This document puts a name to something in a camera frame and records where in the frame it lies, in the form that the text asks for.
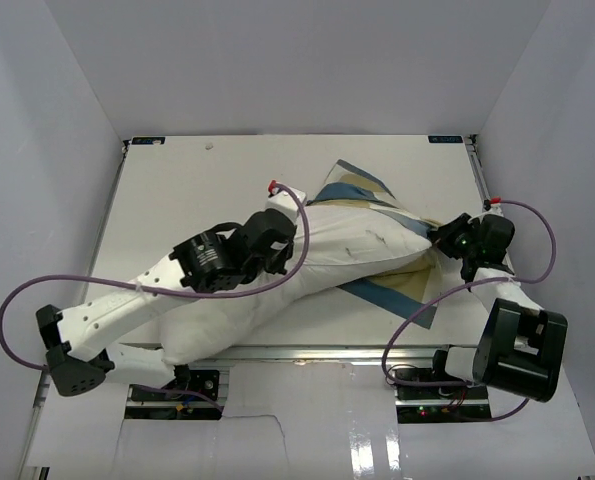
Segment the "white pillow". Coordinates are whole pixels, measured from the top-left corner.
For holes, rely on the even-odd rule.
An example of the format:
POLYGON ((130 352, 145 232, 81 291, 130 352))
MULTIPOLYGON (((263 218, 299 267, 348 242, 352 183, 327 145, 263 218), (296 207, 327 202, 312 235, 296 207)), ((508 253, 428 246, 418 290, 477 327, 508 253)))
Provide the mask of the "white pillow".
POLYGON ((305 296, 412 264, 431 242, 395 216, 348 205, 308 206, 310 243, 296 274, 264 293, 202 299, 164 314, 158 320, 163 361, 182 365, 208 358, 305 296))

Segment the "blue beige white checked pillowcase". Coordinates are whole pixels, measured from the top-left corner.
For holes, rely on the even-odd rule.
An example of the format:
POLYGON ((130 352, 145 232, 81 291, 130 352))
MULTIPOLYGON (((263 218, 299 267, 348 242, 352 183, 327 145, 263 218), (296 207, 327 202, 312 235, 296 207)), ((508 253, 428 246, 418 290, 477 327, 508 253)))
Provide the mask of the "blue beige white checked pillowcase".
POLYGON ((442 267, 428 239, 437 223, 406 210, 369 172, 338 160, 306 215, 299 273, 309 294, 338 287, 406 319, 441 293, 442 267))

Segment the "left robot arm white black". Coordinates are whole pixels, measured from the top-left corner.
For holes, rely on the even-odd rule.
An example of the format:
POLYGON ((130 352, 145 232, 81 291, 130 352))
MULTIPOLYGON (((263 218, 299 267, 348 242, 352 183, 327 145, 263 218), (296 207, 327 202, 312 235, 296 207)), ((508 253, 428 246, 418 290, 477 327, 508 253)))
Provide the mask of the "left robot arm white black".
POLYGON ((66 309, 40 308, 36 320, 57 392, 73 397, 114 381, 182 396, 189 378, 183 369, 166 364, 159 350, 119 339, 185 302, 260 293, 252 284, 261 274, 286 274, 298 217, 268 208, 244 224, 219 224, 175 246, 125 290, 66 309))

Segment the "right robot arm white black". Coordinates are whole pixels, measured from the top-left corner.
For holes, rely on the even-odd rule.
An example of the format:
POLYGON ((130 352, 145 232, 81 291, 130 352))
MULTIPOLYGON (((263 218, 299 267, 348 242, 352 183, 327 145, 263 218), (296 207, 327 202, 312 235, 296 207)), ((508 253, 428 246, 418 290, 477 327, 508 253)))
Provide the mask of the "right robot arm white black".
POLYGON ((467 214, 433 229, 429 238, 462 262, 460 275, 488 312, 475 347, 436 351, 430 390, 449 399, 465 382, 483 384, 545 403, 556 392, 568 322, 532 301, 504 263, 514 224, 498 215, 467 214))

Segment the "blue label right corner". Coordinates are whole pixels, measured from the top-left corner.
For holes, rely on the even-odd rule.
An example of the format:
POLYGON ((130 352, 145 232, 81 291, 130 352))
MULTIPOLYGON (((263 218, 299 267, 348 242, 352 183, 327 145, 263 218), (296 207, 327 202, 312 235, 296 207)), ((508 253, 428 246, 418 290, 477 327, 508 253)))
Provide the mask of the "blue label right corner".
POLYGON ((428 141, 433 144, 462 144, 463 138, 459 135, 429 135, 428 141))

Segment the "blue label corner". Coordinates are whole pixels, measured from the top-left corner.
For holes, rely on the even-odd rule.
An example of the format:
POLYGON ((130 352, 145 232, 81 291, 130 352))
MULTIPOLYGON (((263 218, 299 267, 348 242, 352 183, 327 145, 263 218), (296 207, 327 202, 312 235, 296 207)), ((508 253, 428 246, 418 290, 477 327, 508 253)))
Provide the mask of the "blue label corner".
POLYGON ((163 145, 165 141, 166 138, 162 136, 136 136, 130 140, 130 145, 163 145))
POLYGON ((459 135, 429 135, 428 141, 433 144, 462 144, 463 138, 459 135))

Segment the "blue label left corner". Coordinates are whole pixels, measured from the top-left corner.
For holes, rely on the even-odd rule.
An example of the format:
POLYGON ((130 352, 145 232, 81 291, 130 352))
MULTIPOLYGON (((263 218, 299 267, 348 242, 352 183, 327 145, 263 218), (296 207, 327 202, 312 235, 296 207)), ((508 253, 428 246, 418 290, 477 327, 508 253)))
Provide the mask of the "blue label left corner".
POLYGON ((166 138, 162 136, 136 136, 130 140, 130 145, 163 145, 165 141, 166 138))

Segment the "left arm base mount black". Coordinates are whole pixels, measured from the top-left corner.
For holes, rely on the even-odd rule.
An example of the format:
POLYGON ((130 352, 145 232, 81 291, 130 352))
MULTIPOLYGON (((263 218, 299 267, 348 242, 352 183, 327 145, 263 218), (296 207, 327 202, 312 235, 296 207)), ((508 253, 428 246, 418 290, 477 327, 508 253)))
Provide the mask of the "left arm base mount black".
POLYGON ((130 420, 198 421, 222 416, 220 371, 178 367, 174 380, 164 387, 129 390, 124 417, 130 420))

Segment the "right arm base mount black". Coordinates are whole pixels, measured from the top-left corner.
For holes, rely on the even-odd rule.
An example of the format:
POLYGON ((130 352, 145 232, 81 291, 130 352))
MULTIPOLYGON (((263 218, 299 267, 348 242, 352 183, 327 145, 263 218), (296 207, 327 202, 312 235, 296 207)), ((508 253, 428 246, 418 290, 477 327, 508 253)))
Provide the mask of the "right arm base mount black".
POLYGON ((454 421, 453 414, 473 418, 490 418, 488 390, 485 387, 393 387, 398 419, 401 423, 454 421))

